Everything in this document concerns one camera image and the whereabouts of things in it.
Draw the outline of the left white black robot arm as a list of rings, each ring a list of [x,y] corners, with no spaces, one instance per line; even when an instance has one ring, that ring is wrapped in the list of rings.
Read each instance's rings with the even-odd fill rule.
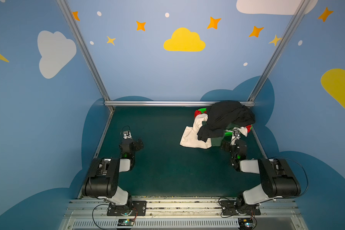
[[[119,145],[119,158],[96,158],[92,160],[81,194],[108,202],[108,216],[138,214],[132,196],[118,185],[119,174],[131,171],[135,166],[136,152],[143,149],[141,139],[124,139]]]

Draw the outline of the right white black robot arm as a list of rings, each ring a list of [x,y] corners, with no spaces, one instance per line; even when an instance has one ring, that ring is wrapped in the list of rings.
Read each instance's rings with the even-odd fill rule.
[[[231,216],[232,210],[237,215],[258,215],[261,203],[276,198],[295,198],[301,195],[301,185],[286,159],[246,159],[247,145],[243,140],[234,143],[224,140],[221,148],[231,154],[233,168],[242,173],[258,174],[260,184],[241,192],[231,201],[220,201],[223,214]]]

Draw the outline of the black t shirt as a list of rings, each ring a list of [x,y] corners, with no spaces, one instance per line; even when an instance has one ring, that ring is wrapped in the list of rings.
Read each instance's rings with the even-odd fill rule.
[[[231,123],[246,127],[255,123],[255,114],[238,101],[221,101],[207,107],[208,119],[198,133],[198,140],[206,142],[209,138],[223,137]]]

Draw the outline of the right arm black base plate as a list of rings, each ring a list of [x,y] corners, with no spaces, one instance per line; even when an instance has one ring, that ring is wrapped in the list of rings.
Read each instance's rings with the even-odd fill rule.
[[[261,211],[256,205],[237,204],[235,200],[220,200],[222,216],[259,216]]]

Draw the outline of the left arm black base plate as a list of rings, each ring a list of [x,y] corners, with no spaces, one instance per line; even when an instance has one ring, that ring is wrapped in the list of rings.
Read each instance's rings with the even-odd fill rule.
[[[126,205],[109,204],[107,209],[107,216],[145,216],[147,210],[147,201],[137,200],[128,201]]]

